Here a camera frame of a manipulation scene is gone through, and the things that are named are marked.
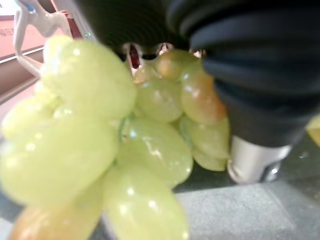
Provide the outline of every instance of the grape cluster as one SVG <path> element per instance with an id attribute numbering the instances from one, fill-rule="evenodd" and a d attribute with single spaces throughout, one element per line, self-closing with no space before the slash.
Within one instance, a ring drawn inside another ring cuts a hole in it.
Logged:
<path id="1" fill-rule="evenodd" d="M 101 211 L 120 240 L 187 240 L 172 193 L 193 167 L 223 171 L 229 126 L 213 80 L 172 50 L 132 79 L 104 46 L 53 36 L 34 96 L 5 117 L 0 180 L 26 205 L 10 240 L 86 240 Z"/>
<path id="2" fill-rule="evenodd" d="M 226 169 L 230 135 L 226 108 L 200 59 L 183 50 L 170 50 L 145 60 L 133 81 L 138 89 L 136 115 L 175 127 L 203 168 Z"/>

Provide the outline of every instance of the grape stem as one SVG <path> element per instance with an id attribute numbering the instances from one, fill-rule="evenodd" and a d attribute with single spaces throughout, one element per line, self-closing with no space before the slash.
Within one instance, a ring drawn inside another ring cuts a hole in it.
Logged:
<path id="1" fill-rule="evenodd" d="M 127 121 L 132 121 L 136 118 L 135 114 L 132 112 L 130 113 L 128 116 L 124 117 L 119 125 L 119 129 L 118 129 L 118 138 L 119 138 L 119 142 L 122 143 L 123 142 L 123 131 L 125 129 L 126 123 Z"/>

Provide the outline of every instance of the grape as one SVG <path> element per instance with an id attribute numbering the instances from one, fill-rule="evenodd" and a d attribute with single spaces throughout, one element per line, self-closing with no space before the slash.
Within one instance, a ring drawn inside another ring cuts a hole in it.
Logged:
<path id="1" fill-rule="evenodd" d="M 52 109 L 56 109 L 63 103 L 61 97 L 52 92 L 40 80 L 38 80 L 34 85 L 34 95 L 41 103 L 49 106 Z"/>
<path id="2" fill-rule="evenodd" d="M 186 68 L 181 82 L 181 104 L 190 119 L 213 125 L 226 116 L 226 108 L 214 92 L 213 79 L 204 72 L 200 62 Z"/>
<path id="3" fill-rule="evenodd" d="M 55 89 L 79 113 L 105 120 L 128 115 L 137 89 L 131 73 L 111 50 L 75 40 L 45 64 L 42 81 Z"/>
<path id="4" fill-rule="evenodd" d="M 70 44 L 73 39 L 67 35 L 54 35 L 45 42 L 43 49 L 44 62 L 49 62 L 61 52 L 61 50 Z"/>
<path id="5" fill-rule="evenodd" d="M 173 188 L 191 173 L 191 150 L 178 132 L 166 123 L 136 118 L 128 126 L 128 139 L 120 146 L 118 164 L 141 164 Z"/>
<path id="6" fill-rule="evenodd" d="M 189 239 L 182 207 L 152 172 L 113 166 L 104 183 L 104 210 L 119 240 Z"/>
<path id="7" fill-rule="evenodd" d="M 149 80 L 161 79 L 162 76 L 156 72 L 151 63 L 141 65 L 133 75 L 133 82 L 135 84 L 142 84 Z"/>
<path id="8" fill-rule="evenodd" d="M 88 187 L 114 160 L 117 131 L 75 114 L 30 129 L 1 152 L 4 192 L 21 204 L 65 202 Z"/>
<path id="9" fill-rule="evenodd" d="M 204 169 L 217 172 L 226 170 L 226 158 L 219 159 L 214 156 L 208 156 L 197 148 L 192 149 L 192 156 L 194 160 Z"/>
<path id="10" fill-rule="evenodd" d="M 52 118 L 50 103 L 43 104 L 37 97 L 25 98 L 17 103 L 5 116 L 1 131 L 11 140 L 29 128 L 42 124 Z"/>
<path id="11" fill-rule="evenodd" d="M 183 69 L 198 59 L 191 53 L 174 49 L 169 50 L 155 59 L 155 69 L 163 78 L 176 81 Z"/>
<path id="12" fill-rule="evenodd" d="M 63 104 L 61 106 L 59 106 L 53 114 L 53 117 L 55 119 L 60 119 L 63 118 L 65 116 L 71 115 L 74 113 L 74 110 L 72 109 L 72 107 L 70 107 L 68 104 Z"/>
<path id="13" fill-rule="evenodd" d="M 103 208 L 103 181 L 98 180 L 75 200 L 59 206 L 26 207 L 8 240 L 86 240 Z"/>
<path id="14" fill-rule="evenodd" d="M 229 158 L 229 122 L 225 117 L 215 125 L 198 124 L 187 117 L 180 123 L 196 148 L 210 157 Z"/>
<path id="15" fill-rule="evenodd" d="M 138 86 L 136 104 L 149 118 L 169 123 L 183 113 L 180 92 L 181 86 L 177 82 L 149 80 Z"/>
<path id="16" fill-rule="evenodd" d="M 313 117 L 308 125 L 306 126 L 307 129 L 320 129 L 320 115 Z"/>
<path id="17" fill-rule="evenodd" d="M 320 147 L 320 128 L 309 128 L 307 133 L 312 138 L 312 140 Z"/>

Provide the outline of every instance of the silver metal cylinder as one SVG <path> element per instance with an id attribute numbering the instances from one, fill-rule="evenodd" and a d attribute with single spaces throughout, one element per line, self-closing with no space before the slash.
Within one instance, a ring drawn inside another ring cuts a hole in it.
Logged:
<path id="1" fill-rule="evenodd" d="M 271 181 L 280 168 L 278 163 L 290 153 L 291 149 L 291 145 L 281 147 L 255 145 L 238 136 L 233 136 L 231 160 L 227 166 L 228 173 L 238 184 L 257 183 L 263 177 L 266 181 Z"/>

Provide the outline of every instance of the white sculpture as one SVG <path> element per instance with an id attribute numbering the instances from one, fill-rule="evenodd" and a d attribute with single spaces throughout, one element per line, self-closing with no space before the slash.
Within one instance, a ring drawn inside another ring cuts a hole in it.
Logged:
<path id="1" fill-rule="evenodd" d="M 44 37 L 52 36 L 60 28 L 64 34 L 71 35 L 68 20 L 64 13 L 49 13 L 38 0 L 15 0 L 19 10 L 14 16 L 13 46 L 18 62 L 34 76 L 40 77 L 42 63 L 22 54 L 22 44 L 28 25 L 33 25 Z"/>

